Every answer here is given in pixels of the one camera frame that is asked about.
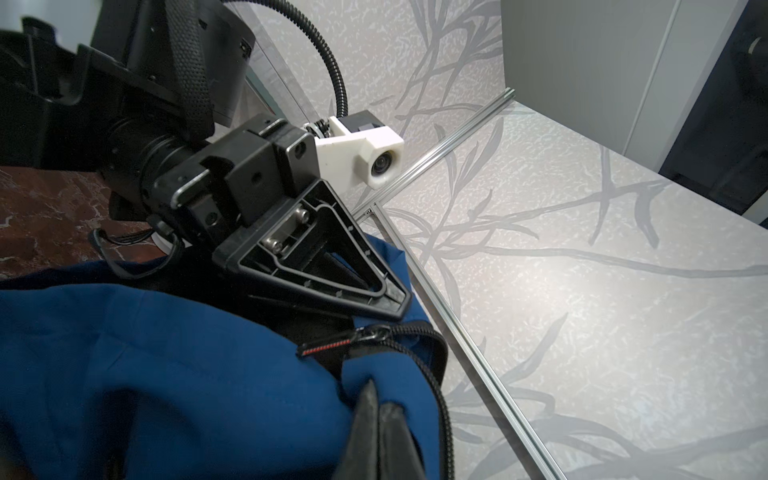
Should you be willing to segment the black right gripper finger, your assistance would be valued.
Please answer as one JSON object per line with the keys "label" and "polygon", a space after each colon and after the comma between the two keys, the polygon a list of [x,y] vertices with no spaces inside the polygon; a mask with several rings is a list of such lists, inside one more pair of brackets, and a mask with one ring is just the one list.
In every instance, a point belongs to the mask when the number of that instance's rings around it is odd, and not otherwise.
{"label": "black right gripper finger", "polygon": [[373,380],[357,399],[354,418],[334,480],[406,480],[426,478],[404,409],[380,402]]}

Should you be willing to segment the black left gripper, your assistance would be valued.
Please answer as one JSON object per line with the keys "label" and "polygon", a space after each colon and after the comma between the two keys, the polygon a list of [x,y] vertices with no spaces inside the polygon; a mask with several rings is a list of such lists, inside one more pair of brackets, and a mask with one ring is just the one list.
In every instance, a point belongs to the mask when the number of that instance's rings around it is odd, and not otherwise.
{"label": "black left gripper", "polygon": [[399,321],[412,293],[318,179],[315,137],[259,114],[148,183],[146,205],[245,294]]}

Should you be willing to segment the blue zip-up jacket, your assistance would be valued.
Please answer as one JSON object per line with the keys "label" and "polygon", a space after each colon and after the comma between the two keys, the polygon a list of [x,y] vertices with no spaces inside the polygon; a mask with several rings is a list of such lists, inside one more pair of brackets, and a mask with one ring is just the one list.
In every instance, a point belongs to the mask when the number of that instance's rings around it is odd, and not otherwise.
{"label": "blue zip-up jacket", "polygon": [[455,475],[444,338],[130,285],[103,261],[1,284],[5,479],[333,479],[358,396],[400,405],[425,479]]}

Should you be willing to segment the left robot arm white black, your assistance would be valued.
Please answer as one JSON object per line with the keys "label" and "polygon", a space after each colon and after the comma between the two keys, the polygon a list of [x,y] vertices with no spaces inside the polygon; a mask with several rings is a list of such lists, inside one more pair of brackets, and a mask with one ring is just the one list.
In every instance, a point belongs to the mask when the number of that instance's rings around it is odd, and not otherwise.
{"label": "left robot arm white black", "polygon": [[163,262],[120,279],[202,288],[397,322],[410,289],[343,205],[356,182],[383,186],[402,139],[351,113],[339,65],[287,1],[270,8],[319,53],[333,116],[302,126],[261,113],[232,124],[256,43],[225,1],[106,1],[76,52],[26,17],[1,34],[1,162],[95,172],[110,214],[147,223],[170,245]]}

